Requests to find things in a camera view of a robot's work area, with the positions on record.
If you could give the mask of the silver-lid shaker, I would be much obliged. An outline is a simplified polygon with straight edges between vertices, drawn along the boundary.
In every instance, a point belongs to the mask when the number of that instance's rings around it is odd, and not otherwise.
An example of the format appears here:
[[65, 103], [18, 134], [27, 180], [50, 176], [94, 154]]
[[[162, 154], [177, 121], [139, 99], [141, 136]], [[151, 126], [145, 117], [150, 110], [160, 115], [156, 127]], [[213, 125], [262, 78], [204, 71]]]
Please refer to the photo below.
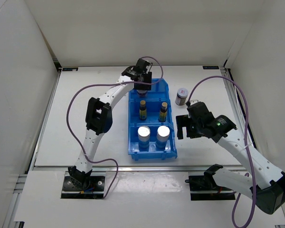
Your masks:
[[138, 145], [140, 150], [148, 150], [150, 146], [151, 130], [148, 126], [140, 126], [138, 128]]
[[156, 135], [156, 146], [160, 149], [164, 149], [167, 143], [167, 140], [170, 136], [170, 129], [167, 126], [160, 126], [157, 129], [157, 135]]

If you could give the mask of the yellow-label small bottle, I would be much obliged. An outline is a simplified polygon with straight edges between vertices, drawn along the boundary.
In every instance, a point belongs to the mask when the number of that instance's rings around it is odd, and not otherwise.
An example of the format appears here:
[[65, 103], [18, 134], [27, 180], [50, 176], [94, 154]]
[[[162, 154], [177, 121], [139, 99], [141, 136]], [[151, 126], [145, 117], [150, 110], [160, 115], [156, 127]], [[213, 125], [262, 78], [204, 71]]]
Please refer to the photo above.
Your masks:
[[159, 112], [159, 122], [165, 122], [167, 118], [167, 110], [168, 110], [168, 103], [163, 102], [161, 104], [160, 112]]
[[147, 118], [147, 110], [146, 110], [146, 101], [145, 100], [140, 101], [139, 118], [141, 120], [146, 120], [146, 118]]

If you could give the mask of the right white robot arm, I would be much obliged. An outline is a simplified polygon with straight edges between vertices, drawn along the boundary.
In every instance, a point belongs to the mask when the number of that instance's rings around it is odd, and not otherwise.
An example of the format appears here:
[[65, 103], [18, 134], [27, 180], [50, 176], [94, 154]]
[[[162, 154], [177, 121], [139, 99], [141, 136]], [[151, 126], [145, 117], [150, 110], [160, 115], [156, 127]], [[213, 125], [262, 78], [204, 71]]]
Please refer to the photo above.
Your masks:
[[187, 102], [188, 114], [178, 115], [177, 137], [206, 137], [228, 151], [246, 170], [249, 177], [214, 164], [195, 182], [207, 190], [225, 187], [255, 200], [256, 206], [272, 215], [285, 203], [285, 172], [244, 142], [242, 133], [225, 115], [214, 117], [204, 102]]

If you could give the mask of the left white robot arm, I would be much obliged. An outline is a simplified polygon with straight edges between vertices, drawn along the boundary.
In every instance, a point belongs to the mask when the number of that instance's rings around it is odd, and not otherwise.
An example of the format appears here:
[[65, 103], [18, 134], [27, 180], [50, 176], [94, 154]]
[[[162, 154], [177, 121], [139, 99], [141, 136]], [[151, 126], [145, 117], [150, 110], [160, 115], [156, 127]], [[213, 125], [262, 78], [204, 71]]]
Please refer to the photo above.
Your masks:
[[113, 124], [112, 111], [116, 104], [134, 87], [143, 86], [144, 90], [151, 89], [152, 72], [149, 70], [151, 63], [140, 58], [136, 65], [126, 68], [114, 84], [108, 84], [110, 88], [101, 96], [91, 97], [88, 101], [85, 115], [86, 132], [84, 142], [73, 137], [81, 147], [81, 153], [75, 165], [68, 168], [72, 183], [79, 190], [90, 187], [90, 175], [93, 169], [93, 161], [100, 140]]

